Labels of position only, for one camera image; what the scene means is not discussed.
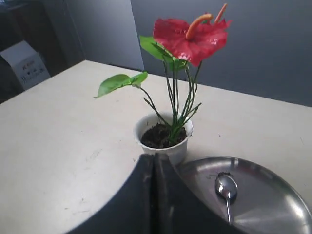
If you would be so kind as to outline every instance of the anthurium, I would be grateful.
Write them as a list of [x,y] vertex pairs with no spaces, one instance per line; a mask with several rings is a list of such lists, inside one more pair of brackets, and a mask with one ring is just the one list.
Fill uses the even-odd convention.
[[[169,146],[178,144],[177,136],[201,105],[200,103],[194,107],[197,77],[202,61],[226,45],[228,38],[226,29],[231,23],[221,20],[226,7],[227,4],[223,5],[213,23],[211,23],[213,16],[210,13],[197,17],[191,24],[182,19],[157,19],[153,37],[140,36],[141,47],[163,64],[173,114],[171,124],[159,114],[151,96],[141,86],[147,78],[147,72],[139,73],[134,77],[119,74],[106,79],[98,89],[97,98],[124,86],[140,89],[146,95],[143,98],[145,102],[170,129],[167,136],[170,142]],[[197,67],[193,76],[190,72],[190,64]],[[183,105],[180,105],[178,88],[178,75],[181,70],[186,73],[189,85],[188,95]]]

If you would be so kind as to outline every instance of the heart-shaped leaf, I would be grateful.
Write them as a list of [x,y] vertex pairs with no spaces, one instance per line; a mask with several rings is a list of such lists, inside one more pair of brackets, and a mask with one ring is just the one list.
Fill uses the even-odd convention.
[[140,73],[140,74],[138,74],[138,75],[136,75],[134,77],[131,77],[131,84],[133,86],[140,85],[143,81],[146,80],[147,75],[148,75],[147,72],[143,72],[143,73]]
[[115,75],[102,82],[99,86],[97,97],[99,98],[105,94],[108,94],[118,88],[126,85],[131,85],[131,78],[125,74]]
[[172,54],[157,43],[153,37],[140,36],[140,44],[144,50],[153,55],[156,59],[166,62],[170,70],[175,69],[177,71],[185,68],[185,60],[180,60],[172,56]]
[[162,48],[153,37],[144,37],[140,36],[140,45],[141,47],[146,50],[148,53],[153,55],[156,59],[165,61],[163,57],[170,60],[171,57],[169,54],[165,51],[164,48]]

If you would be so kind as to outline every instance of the metal spoon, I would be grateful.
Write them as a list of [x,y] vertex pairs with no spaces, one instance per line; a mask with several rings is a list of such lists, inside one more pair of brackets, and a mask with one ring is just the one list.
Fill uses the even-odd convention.
[[230,174],[219,173],[215,180],[215,191],[226,200],[229,224],[231,224],[230,201],[237,195],[237,184]]

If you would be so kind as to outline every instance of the white table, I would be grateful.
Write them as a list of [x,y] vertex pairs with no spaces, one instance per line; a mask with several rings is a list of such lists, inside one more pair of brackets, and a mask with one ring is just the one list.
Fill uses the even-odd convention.
[[[84,61],[0,105],[1,234],[64,233],[122,186],[142,153],[133,126],[152,110],[132,87],[93,99],[118,73],[137,74]],[[143,86],[159,110],[170,108],[165,78],[150,75]],[[183,97],[186,91],[181,82]],[[254,161],[312,207],[311,108],[207,86],[199,86],[197,101],[203,105],[193,117],[187,160]]]

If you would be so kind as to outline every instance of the plant pot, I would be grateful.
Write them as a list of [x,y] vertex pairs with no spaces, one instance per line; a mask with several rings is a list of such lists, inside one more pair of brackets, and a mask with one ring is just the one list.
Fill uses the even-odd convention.
[[[160,113],[161,116],[168,122],[172,123],[172,113]],[[143,134],[154,127],[157,123],[163,123],[155,113],[149,114],[145,117],[143,117],[135,126],[134,128],[134,135],[135,135],[135,140],[136,142],[142,147],[144,153],[154,155],[156,153],[159,154],[167,154],[169,157],[170,162],[173,165],[177,165],[181,163],[187,154],[187,143],[188,139],[190,138],[192,132],[193,132],[193,125],[192,122],[189,120],[187,123],[184,125],[184,128],[186,130],[186,138],[179,143],[178,145],[175,145],[170,148],[166,149],[154,149],[147,147],[141,143],[141,138]]]

